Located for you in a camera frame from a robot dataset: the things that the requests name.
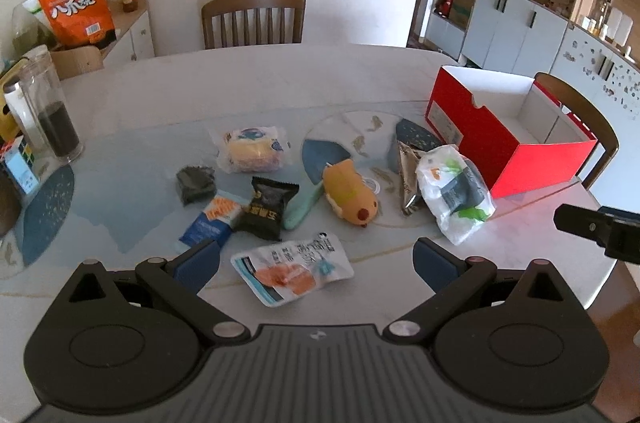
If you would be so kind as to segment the rubiks cube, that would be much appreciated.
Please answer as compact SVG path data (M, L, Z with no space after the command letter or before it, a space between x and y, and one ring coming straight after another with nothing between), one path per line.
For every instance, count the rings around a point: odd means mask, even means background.
M38 187L34 163L34 154L24 136L15 137L1 148L1 166L21 194L29 195Z

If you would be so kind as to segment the white drawer cabinet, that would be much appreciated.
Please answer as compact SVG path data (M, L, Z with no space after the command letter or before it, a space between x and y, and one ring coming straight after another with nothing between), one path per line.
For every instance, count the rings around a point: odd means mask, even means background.
M108 3L115 25L116 40L101 51L103 65L122 66L155 57L147 0L139 0L137 10L125 12L122 4Z

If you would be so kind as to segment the mint green pen case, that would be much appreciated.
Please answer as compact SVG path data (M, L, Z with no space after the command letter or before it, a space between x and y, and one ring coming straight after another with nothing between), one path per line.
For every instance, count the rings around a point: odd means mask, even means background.
M285 207L282 227L284 230L294 230L310 213L323 194L322 183L314 184L305 181L299 188L297 194L288 202Z

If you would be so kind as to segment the blue orange snack packet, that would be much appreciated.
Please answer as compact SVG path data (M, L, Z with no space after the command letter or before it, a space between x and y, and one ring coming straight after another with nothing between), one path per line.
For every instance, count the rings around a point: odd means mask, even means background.
M213 240L221 249L229 241L238 223L246 201L239 196L218 192L192 221L179 242L195 247L206 240Z

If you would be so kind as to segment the white orange snack packet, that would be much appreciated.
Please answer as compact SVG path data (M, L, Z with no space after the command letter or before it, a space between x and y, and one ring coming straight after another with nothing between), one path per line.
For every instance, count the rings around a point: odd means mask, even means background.
M341 241L328 232L308 240L255 247L235 254L230 261L259 302L269 308L355 276Z

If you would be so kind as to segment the white bag with green toy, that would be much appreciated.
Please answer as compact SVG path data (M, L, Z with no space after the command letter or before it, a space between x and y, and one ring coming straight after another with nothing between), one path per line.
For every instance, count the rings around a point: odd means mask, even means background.
M451 244L469 239L495 214L494 200L480 172L452 144L420 157L416 181L439 230Z

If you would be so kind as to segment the silver foil snack bag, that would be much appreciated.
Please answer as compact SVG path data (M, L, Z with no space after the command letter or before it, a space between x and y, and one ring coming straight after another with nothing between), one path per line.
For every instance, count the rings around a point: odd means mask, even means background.
M398 142L399 175L401 180L401 209L407 216L412 215L423 205L416 169L420 163L423 151L414 149L407 143Z

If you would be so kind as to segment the black snack packet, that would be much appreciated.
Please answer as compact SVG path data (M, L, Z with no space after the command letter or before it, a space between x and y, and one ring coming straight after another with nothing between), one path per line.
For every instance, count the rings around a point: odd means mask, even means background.
M236 224L236 231L244 231L266 241L280 241L283 216L288 202L299 191L297 183L265 177L252 178L253 196Z

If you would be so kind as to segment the far wooden chair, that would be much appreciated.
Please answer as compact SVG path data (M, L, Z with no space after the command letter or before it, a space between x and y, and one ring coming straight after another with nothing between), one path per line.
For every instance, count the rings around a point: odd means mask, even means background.
M201 10L206 49L300 44L306 0L211 0Z

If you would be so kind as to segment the glass jar dark contents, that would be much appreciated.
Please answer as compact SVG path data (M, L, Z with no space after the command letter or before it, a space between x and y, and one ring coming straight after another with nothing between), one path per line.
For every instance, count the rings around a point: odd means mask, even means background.
M46 45L40 45L29 50L25 58L27 63L20 73L25 98L54 155L70 164L84 146L68 113L50 51Z

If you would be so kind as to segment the small dark packet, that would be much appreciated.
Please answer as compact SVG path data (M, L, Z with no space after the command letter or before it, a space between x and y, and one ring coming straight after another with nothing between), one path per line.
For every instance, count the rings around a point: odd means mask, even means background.
M209 166L184 166L176 174L183 206L213 198L217 193L215 169Z

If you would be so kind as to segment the clear bag yellow bun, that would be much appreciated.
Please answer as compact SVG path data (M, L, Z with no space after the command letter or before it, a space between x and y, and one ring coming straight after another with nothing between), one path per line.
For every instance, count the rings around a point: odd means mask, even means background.
M291 143L282 127L211 130L209 135L218 150L217 165L228 174L275 172L292 163Z

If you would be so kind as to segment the white wall cabinets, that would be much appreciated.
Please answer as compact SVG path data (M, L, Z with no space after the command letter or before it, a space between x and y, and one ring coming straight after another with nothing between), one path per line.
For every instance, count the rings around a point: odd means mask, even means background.
M626 120L639 116L639 36L598 16L597 0L436 0L446 11L427 16L423 41L459 62L485 70L565 79L599 104L610 102ZM632 0L608 0L625 24L639 26Z

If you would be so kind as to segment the right wooden chair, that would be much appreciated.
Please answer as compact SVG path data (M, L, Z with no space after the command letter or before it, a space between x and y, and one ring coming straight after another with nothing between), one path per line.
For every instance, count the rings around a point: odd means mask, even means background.
M587 177L582 180L582 185L590 189L593 183L602 175L602 172L613 161L620 149L620 142L615 131L605 116L578 90L547 73L537 73L535 84L550 96L566 106L579 120L593 133L597 142L604 149L604 153L594 164Z

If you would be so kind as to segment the yellow plush toy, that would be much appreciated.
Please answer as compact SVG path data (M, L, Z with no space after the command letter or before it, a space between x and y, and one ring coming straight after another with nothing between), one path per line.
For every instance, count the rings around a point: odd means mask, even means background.
M350 158L326 166L322 184L335 215L343 221L367 227L378 213L378 198L364 183Z

